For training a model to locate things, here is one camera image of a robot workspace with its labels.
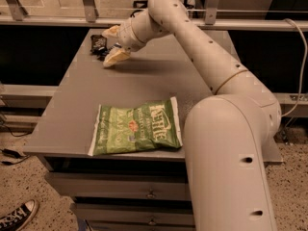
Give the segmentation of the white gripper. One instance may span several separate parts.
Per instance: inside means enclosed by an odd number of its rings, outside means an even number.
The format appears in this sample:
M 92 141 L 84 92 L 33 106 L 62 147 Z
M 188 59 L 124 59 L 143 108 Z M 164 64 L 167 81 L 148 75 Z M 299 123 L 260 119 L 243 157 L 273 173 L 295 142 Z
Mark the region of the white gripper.
M 103 61 L 104 67 L 111 67 L 118 62 L 130 58 L 130 52 L 137 52 L 145 47 L 133 31 L 132 18 L 125 20 L 119 25 L 115 25 L 102 32 L 105 38 L 117 39 L 118 43 L 124 48 L 113 48 Z

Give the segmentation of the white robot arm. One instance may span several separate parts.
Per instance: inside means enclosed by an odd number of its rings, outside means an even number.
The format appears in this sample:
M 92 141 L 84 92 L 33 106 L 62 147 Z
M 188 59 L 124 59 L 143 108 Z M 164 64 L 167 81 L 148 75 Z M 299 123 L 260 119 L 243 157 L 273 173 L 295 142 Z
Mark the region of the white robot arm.
M 179 0 L 148 0 L 142 13 L 103 33 L 125 53 L 165 34 L 175 36 L 212 92 L 184 128 L 196 231 L 277 231 L 263 152 L 280 125 L 278 100 L 189 19 Z

